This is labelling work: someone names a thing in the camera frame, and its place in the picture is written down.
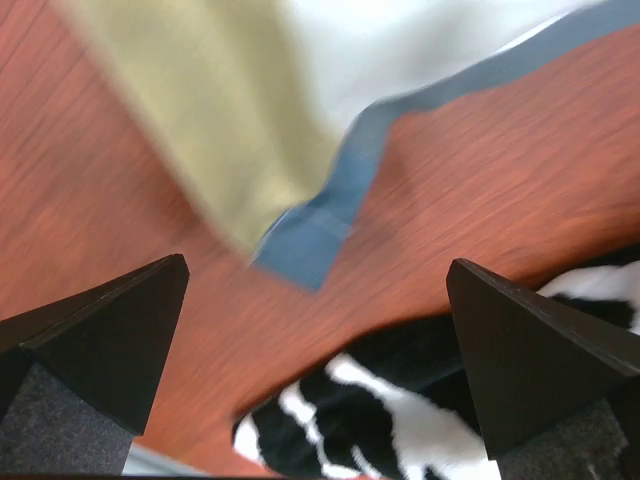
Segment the beige blue patchwork pillowcase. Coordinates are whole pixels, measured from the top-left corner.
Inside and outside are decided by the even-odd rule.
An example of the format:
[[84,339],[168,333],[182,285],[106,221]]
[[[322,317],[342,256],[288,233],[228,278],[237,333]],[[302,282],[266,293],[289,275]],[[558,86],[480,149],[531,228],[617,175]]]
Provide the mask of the beige blue patchwork pillowcase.
[[635,1],[60,1],[186,198],[316,290],[392,124],[634,25]]

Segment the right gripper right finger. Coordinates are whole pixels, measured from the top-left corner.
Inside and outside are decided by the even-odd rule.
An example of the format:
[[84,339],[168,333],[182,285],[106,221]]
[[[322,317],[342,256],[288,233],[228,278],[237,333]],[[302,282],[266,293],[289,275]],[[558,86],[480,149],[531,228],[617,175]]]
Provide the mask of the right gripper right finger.
[[505,479],[639,475],[639,339],[453,261],[456,335],[488,457]]

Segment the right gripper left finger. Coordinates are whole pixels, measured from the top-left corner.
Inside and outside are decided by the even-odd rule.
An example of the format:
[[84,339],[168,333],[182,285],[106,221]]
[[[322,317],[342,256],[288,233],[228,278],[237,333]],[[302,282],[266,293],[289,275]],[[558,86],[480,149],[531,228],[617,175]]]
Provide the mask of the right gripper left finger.
[[172,254],[2,321],[2,474],[122,473],[188,280],[184,256]]

